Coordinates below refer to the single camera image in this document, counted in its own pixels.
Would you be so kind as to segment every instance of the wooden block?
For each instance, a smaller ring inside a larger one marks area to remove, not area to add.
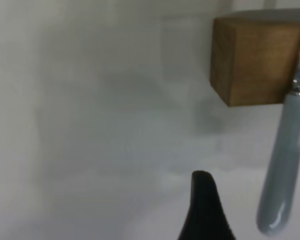
[[[210,82],[228,106],[282,103],[300,55],[300,9],[214,20]]]

